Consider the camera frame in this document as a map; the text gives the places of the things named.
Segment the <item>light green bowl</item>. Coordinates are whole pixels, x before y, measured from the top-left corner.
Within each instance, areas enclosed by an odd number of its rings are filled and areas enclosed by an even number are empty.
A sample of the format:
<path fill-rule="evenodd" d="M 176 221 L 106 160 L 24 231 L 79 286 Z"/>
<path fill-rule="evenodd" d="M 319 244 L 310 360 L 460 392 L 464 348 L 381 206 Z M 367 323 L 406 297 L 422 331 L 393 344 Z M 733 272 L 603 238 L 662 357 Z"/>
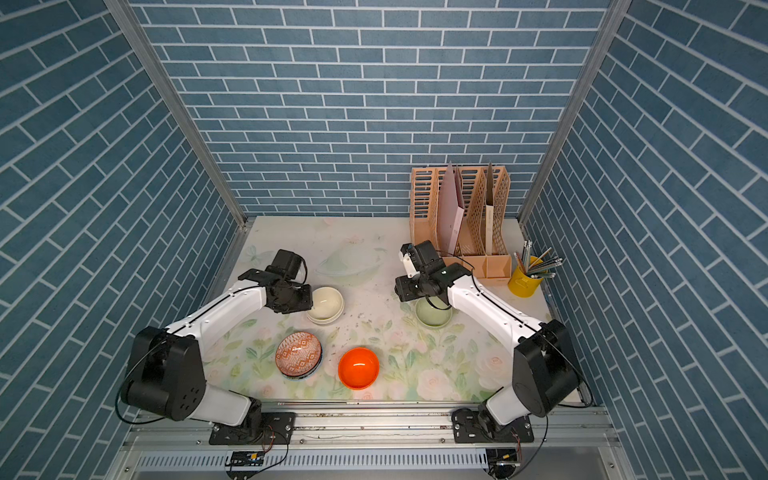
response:
<path fill-rule="evenodd" d="M 415 304 L 417 320 L 425 327 L 439 329 L 447 326 L 453 317 L 453 309 L 439 298 L 421 298 Z"/>

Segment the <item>white bowl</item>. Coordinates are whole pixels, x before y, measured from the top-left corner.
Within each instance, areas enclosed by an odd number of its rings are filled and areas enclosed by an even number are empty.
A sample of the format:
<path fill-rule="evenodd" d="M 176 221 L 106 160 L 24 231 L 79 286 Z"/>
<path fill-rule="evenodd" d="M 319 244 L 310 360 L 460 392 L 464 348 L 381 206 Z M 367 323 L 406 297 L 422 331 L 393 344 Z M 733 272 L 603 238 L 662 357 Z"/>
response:
<path fill-rule="evenodd" d="M 327 318 L 325 318 L 325 317 L 320 318 L 320 317 L 315 317 L 312 314 L 312 312 L 308 312 L 306 314 L 306 317 L 308 318 L 308 320 L 310 322 L 312 322 L 315 325 L 325 326 L 325 325 L 330 325 L 333 322 L 335 322 L 336 320 L 338 320 L 341 317 L 342 314 L 343 314 L 343 311 L 339 310 L 339 311 L 335 312 L 333 315 L 331 315 L 331 316 L 329 316 Z"/>

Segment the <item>cream bowl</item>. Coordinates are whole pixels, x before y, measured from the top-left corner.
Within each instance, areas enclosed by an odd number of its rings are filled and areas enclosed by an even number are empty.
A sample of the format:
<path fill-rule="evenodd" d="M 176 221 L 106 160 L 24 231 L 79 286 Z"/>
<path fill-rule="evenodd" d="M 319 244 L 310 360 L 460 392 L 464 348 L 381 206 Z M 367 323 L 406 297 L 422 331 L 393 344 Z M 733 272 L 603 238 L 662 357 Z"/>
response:
<path fill-rule="evenodd" d="M 308 312 L 320 318 L 327 318 L 339 310 L 343 311 L 345 307 L 342 294 L 329 286 L 315 289 L 312 292 L 312 302 L 312 308 Z"/>

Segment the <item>red patterned bowl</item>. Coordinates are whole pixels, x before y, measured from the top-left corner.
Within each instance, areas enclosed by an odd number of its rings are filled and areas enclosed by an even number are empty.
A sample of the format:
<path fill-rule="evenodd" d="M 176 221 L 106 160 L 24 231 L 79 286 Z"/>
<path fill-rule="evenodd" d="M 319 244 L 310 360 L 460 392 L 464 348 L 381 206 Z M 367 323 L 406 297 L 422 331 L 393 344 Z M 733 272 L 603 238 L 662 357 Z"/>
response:
<path fill-rule="evenodd" d="M 312 333 L 297 331 L 285 337 L 275 352 L 278 371 L 287 378 L 302 379 L 311 375 L 320 365 L 323 348 Z"/>

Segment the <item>orange bowl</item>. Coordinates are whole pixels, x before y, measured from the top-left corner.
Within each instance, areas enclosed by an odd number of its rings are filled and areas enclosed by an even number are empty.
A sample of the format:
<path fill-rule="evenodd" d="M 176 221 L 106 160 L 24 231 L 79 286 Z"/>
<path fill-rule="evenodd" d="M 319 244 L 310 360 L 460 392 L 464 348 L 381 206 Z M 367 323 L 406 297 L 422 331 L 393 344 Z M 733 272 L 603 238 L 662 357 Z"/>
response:
<path fill-rule="evenodd" d="M 380 364 L 376 354 L 364 347 L 348 350 L 338 363 L 338 377 L 351 390 L 363 390 L 377 379 Z"/>

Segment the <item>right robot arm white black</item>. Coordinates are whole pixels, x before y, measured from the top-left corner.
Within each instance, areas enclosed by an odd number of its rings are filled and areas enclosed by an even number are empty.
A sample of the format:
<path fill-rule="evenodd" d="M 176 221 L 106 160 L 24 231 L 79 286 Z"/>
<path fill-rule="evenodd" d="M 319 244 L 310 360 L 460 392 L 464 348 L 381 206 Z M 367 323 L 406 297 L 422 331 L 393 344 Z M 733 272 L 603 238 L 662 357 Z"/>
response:
<path fill-rule="evenodd" d="M 513 308 L 459 264 L 402 262 L 406 273 L 395 280 L 400 301 L 438 297 L 484 327 L 512 356 L 511 379 L 475 415 L 489 439 L 505 441 L 511 424 L 529 415 L 546 417 L 586 382 L 563 323 L 542 322 Z"/>

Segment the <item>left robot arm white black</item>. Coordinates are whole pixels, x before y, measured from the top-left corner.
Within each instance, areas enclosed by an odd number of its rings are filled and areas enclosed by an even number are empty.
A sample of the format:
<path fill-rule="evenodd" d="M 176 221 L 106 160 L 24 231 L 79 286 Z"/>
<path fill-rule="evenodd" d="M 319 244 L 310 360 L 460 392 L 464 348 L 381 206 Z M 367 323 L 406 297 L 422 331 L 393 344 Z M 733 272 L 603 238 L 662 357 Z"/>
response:
<path fill-rule="evenodd" d="M 194 419 L 244 428 L 260 424 L 260 402 L 211 385 L 203 356 L 251 314 L 267 308 L 289 314 L 312 308 L 311 286 L 276 273 L 250 269 L 199 310 L 135 337 L 116 401 L 162 419 Z"/>

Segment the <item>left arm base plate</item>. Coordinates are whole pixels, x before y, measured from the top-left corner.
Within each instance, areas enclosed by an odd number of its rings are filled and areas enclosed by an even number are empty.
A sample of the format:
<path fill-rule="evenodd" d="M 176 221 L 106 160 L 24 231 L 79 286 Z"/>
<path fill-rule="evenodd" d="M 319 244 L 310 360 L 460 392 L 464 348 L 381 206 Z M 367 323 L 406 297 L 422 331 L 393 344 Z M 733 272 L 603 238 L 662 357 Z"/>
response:
<path fill-rule="evenodd" d="M 215 423 L 209 437 L 210 445 L 289 445 L 296 414 L 293 412 L 248 413 L 237 426 Z"/>

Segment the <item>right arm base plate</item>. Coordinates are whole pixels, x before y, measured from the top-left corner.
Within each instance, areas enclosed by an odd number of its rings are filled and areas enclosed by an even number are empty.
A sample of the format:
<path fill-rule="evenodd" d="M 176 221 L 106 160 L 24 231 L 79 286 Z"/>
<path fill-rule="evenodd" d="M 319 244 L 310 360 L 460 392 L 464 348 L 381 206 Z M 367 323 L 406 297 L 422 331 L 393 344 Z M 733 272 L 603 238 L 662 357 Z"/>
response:
<path fill-rule="evenodd" d="M 519 417 L 507 425 L 494 420 L 486 410 L 459 408 L 452 412 L 454 441 L 463 443 L 532 443 L 534 434 L 529 418 Z"/>

